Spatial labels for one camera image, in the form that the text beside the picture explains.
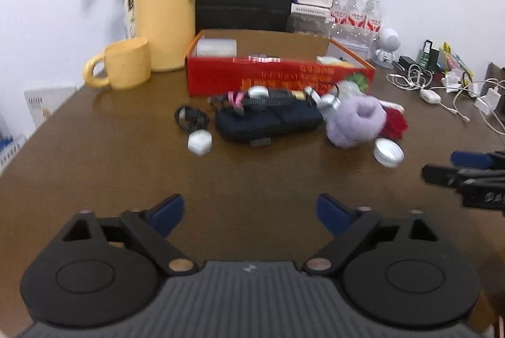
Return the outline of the round silver tin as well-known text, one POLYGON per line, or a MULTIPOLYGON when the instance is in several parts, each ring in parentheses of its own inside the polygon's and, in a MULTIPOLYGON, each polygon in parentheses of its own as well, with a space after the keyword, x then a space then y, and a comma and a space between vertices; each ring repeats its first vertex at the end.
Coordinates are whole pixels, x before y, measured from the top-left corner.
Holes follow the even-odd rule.
POLYGON ((404 152, 393 140, 378 138, 375 140, 373 156, 387 168, 396 168, 404 160, 404 152))

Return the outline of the purple fluffy scrunchie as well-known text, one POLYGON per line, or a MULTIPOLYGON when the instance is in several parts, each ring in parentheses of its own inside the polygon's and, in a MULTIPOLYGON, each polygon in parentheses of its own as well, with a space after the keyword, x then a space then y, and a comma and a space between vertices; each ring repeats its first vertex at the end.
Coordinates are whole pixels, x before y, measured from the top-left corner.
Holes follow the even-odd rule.
POLYGON ((375 140, 387 120, 379 100, 353 96, 343 100, 326 121, 326 136, 336 147, 350 148, 375 140))

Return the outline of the dark blue zip pouch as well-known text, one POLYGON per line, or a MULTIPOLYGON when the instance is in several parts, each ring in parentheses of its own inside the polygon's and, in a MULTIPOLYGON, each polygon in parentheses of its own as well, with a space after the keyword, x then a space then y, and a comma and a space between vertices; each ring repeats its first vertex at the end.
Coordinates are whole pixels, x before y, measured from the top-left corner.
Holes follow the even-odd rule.
POLYGON ((315 106, 300 99, 260 111, 244 111, 242 115, 233 108, 225 108, 215 114, 215 126, 221 137, 237 143, 312 131, 323 121, 321 112, 315 106))

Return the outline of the black braided cable pink tie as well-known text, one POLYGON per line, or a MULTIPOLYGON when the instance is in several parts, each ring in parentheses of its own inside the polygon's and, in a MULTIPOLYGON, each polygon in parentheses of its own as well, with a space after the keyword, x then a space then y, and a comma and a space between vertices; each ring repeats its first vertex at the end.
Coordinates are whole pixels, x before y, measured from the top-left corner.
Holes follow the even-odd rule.
POLYGON ((235 114, 242 116, 246 112, 266 111, 272 107, 290 105, 298 99, 300 97, 290 90, 253 86, 245 92, 230 91, 211 96, 208 103, 214 109, 231 109, 235 114))

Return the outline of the red fluffy scrunchie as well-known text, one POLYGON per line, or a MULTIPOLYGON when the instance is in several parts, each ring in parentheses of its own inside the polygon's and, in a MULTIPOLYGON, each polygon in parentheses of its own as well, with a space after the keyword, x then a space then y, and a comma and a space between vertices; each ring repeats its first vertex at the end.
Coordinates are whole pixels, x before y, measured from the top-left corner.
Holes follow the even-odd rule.
POLYGON ((401 140, 408 129, 407 120, 403 113, 396 109, 385 107, 384 110, 386 112, 386 122, 380 135, 390 140, 401 140))

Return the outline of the green white plastic bag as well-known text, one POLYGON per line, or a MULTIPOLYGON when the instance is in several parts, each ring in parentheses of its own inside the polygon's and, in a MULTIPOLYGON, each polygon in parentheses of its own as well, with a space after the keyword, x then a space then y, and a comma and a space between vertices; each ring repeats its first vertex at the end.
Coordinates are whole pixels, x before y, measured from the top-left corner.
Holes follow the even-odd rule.
POLYGON ((352 73, 344 80, 338 81, 337 84, 338 97, 348 99, 350 97, 362 96, 369 87, 369 79, 361 73, 352 73))

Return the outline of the white toy robot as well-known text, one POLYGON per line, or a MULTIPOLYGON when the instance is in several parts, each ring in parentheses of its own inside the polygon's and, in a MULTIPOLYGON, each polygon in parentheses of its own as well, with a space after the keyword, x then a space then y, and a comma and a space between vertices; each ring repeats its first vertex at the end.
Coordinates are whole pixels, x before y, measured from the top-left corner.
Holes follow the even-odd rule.
POLYGON ((395 52, 400 48, 401 40, 399 34, 391 28, 383 28, 377 37, 377 49, 375 50, 374 62, 385 68, 392 69, 393 63, 397 61, 395 52))

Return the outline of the water bottle pack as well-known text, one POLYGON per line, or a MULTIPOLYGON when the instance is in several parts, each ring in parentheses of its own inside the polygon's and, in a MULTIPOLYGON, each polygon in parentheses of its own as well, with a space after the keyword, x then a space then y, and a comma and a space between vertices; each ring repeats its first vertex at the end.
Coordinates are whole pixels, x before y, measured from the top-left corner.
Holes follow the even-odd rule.
POLYGON ((333 0, 330 37, 367 58, 382 27, 381 0, 333 0))

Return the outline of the white desk calendar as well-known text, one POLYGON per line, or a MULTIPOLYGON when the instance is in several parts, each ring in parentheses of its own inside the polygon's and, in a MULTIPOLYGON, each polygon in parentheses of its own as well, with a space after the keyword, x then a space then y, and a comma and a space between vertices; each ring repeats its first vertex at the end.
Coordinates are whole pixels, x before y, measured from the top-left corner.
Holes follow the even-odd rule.
POLYGON ((44 87, 24 92, 35 128, 39 128, 75 92, 76 87, 44 87))

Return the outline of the yellow ceramic mug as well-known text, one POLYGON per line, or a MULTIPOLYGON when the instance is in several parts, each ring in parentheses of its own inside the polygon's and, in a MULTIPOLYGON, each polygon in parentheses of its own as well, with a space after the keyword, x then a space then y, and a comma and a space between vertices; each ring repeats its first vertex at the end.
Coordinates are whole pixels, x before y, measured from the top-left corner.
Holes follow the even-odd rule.
POLYGON ((83 69, 86 85, 125 90, 137 87, 151 78, 152 65, 148 40, 144 37, 120 40, 106 46, 90 58, 83 69), (104 63, 104 77, 94 76, 98 63, 104 63))

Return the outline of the red cardboard box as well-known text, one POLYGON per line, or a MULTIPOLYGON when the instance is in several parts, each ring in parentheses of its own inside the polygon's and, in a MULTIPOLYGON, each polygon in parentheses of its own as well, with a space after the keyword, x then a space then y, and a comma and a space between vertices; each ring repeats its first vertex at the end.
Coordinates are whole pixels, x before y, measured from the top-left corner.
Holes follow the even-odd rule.
POLYGON ((186 59, 191 96, 211 96, 261 85, 301 91, 305 86, 326 93, 330 86, 361 74, 373 80, 375 68, 346 46, 321 35, 266 30, 207 29, 199 32, 186 59), (230 39, 236 56, 201 57, 201 40, 230 39))

